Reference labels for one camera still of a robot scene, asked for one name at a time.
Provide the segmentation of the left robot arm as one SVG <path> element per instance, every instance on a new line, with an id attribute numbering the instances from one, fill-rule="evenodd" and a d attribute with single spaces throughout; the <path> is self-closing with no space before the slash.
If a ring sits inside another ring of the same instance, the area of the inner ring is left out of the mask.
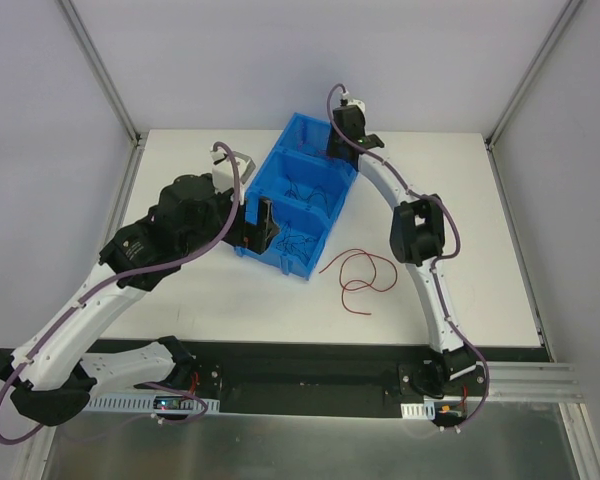
<path id="1" fill-rule="evenodd" d="M 192 387 L 196 362 L 174 336 L 117 354 L 89 354 L 100 335 L 130 306 L 185 260 L 218 242 L 263 253 L 277 235 L 273 202 L 259 197 L 256 220 L 232 186 L 216 188 L 209 174 L 183 175 L 162 189 L 147 214 L 120 230 L 65 312 L 21 347 L 0 348 L 0 393 L 18 413 L 43 426 L 58 426 L 97 396 L 157 383 Z"/>

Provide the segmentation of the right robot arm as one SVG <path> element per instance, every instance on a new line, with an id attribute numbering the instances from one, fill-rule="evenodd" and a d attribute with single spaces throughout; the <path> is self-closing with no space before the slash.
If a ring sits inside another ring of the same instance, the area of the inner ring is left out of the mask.
<path id="1" fill-rule="evenodd" d="M 366 133 L 360 101 L 342 100 L 329 110 L 329 120 L 327 153 L 361 173 L 391 208 L 390 249 L 395 260 L 406 266 L 421 301 L 431 359 L 410 375 L 409 385 L 436 399 L 453 394 L 464 385 L 466 374 L 475 370 L 476 360 L 444 279 L 445 207 L 435 194 L 414 193 L 395 167 L 372 152 L 384 143 Z"/>

